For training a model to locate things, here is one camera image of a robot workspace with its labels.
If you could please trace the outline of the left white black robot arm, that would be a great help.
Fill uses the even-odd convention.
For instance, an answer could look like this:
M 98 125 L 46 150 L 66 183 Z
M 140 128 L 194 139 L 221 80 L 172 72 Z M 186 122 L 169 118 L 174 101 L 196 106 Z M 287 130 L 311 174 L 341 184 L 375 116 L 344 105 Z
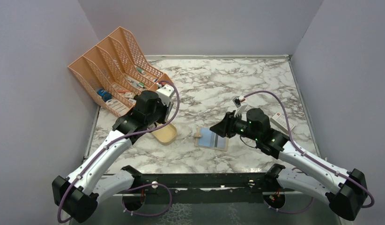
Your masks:
M 169 85 L 156 91 L 144 90 L 136 95 L 134 107 L 117 118 L 94 154 L 66 177 L 59 175 L 53 180 L 52 192 L 60 224 L 71 219 L 83 223 L 104 199 L 122 189 L 132 193 L 140 189 L 140 178 L 130 172 L 118 172 L 104 180 L 101 177 L 141 136 L 159 130 L 174 120 L 175 115 L 169 117 L 173 96 L 176 96 L 178 110 L 179 92 Z

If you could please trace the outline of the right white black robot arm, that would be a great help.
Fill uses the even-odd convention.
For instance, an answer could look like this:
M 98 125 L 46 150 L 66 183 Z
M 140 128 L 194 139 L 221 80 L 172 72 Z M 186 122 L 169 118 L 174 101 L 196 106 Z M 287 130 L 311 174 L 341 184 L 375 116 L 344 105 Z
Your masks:
M 349 221 L 356 219 L 369 196 L 363 172 L 348 171 L 304 150 L 286 134 L 273 129 L 269 117 L 259 108 L 248 110 L 246 120 L 235 111 L 227 112 L 210 131 L 220 137 L 239 135 L 251 139 L 261 152 L 304 172 L 301 175 L 282 165 L 272 166 L 264 178 L 265 187 L 271 191 L 289 188 L 312 196 Z

